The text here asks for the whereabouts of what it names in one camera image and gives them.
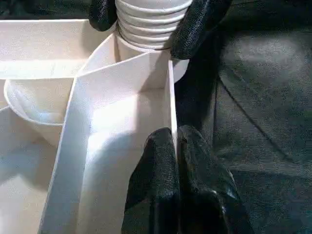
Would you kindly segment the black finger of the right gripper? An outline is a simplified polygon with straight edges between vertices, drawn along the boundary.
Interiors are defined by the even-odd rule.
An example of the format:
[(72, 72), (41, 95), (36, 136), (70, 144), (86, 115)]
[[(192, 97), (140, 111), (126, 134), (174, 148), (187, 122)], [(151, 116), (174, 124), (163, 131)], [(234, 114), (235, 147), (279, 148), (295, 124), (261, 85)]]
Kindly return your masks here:
[(194, 0), (173, 33), (171, 56), (190, 59), (208, 33), (223, 20), (231, 6), (230, 0)]
[(90, 25), (97, 31), (107, 31), (117, 20), (115, 0), (92, 0)]

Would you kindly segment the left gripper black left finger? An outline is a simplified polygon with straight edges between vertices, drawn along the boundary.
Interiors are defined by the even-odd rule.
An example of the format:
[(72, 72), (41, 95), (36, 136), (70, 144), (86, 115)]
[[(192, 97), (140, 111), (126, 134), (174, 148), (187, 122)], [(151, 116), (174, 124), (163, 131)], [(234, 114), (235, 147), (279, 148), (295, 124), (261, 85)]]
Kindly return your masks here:
[(129, 179), (123, 234), (176, 234), (180, 187), (171, 130), (151, 133)]

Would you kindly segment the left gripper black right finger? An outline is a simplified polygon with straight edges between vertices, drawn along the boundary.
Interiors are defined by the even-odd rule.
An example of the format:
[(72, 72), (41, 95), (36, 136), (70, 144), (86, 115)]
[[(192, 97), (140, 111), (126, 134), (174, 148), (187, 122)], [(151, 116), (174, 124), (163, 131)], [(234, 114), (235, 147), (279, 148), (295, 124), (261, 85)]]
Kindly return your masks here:
[(180, 230), (183, 234), (252, 234), (232, 173), (194, 127), (178, 129)]

